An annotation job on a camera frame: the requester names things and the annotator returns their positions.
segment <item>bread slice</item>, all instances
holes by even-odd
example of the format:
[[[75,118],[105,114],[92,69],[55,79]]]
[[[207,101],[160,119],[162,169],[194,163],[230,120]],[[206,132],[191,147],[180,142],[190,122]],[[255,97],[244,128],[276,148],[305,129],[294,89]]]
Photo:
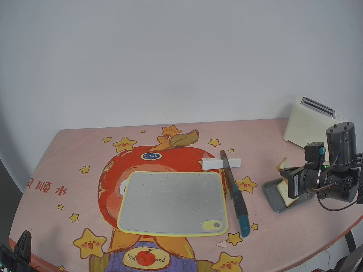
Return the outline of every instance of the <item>bread slice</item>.
[[[276,166],[276,170],[278,172],[280,172],[281,169],[285,169],[286,167],[291,167],[290,162],[288,161],[288,158],[285,157],[277,166]],[[288,184],[288,180],[286,178],[283,177],[283,180],[285,181],[286,184]]]
[[[297,199],[299,198],[299,197],[297,197],[296,199],[289,198],[288,185],[283,180],[277,185],[277,190],[284,199],[286,207],[289,207],[293,202],[297,201]]]

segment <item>red apple print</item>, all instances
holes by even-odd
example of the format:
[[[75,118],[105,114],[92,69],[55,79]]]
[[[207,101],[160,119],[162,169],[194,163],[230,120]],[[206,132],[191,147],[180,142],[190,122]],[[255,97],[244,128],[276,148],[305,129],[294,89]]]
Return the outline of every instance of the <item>red apple print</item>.
[[[137,263],[142,266],[150,266],[155,262],[155,255],[150,253],[150,249],[148,251],[141,251],[136,255]]]

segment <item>cable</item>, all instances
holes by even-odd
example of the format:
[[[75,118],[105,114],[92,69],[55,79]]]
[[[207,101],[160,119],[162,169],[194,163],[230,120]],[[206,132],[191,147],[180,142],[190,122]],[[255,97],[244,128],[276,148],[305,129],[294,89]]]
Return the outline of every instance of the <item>cable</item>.
[[[328,184],[326,186],[323,186],[322,188],[312,188],[311,190],[313,192],[320,192],[320,191],[325,190],[327,188],[330,188],[330,187],[332,187],[333,185],[336,185],[336,184],[337,184],[337,182],[333,182],[332,184]]]
[[[331,169],[332,169],[332,167],[334,166],[334,164],[337,162],[337,160],[338,160],[338,158],[339,158],[339,154],[337,154],[337,157],[335,158],[335,160],[334,160],[334,162],[331,164],[331,165],[329,165],[329,167],[323,172],[323,174],[322,175],[319,175],[317,178],[316,178],[316,180],[318,180],[318,179],[320,179],[321,177],[323,177],[324,175],[326,175]]]
[[[345,210],[346,208],[348,208],[348,207],[350,207],[350,206],[354,205],[356,202],[358,202],[358,201],[360,201],[361,199],[363,199],[363,195],[362,195],[360,198],[357,198],[357,200],[356,200],[356,201],[354,201],[354,202],[352,202],[351,204],[349,204],[349,205],[347,205],[347,206],[345,206],[345,207],[341,207],[340,209],[335,209],[335,210],[334,210],[334,209],[330,209],[330,208],[328,208],[328,207],[324,206],[324,205],[321,203],[318,193],[316,193],[316,196],[318,197],[318,202],[320,203],[320,205],[321,205],[324,209],[326,209],[326,210],[328,210],[328,211],[342,211],[342,210]]]

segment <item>label sticker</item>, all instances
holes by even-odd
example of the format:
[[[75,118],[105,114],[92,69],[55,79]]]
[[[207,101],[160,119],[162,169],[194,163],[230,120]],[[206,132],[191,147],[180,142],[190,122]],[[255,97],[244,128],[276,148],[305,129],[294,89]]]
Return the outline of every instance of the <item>label sticker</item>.
[[[299,182],[298,182],[298,175],[294,176],[294,196],[296,197],[299,193]]]
[[[156,152],[148,152],[148,153],[141,154],[141,159],[143,159],[143,160],[157,160],[157,159],[160,159],[161,157],[162,157],[162,155],[160,153],[156,153]]]

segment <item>black mount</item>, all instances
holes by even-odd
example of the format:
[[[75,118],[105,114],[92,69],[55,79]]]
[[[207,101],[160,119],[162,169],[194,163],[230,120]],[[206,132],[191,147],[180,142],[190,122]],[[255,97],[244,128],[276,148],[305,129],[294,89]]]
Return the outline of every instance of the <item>black mount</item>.
[[[31,246],[32,235],[29,231],[21,234],[14,251],[8,249],[4,244],[0,247],[0,262],[2,262],[11,272],[37,272],[31,267]]]

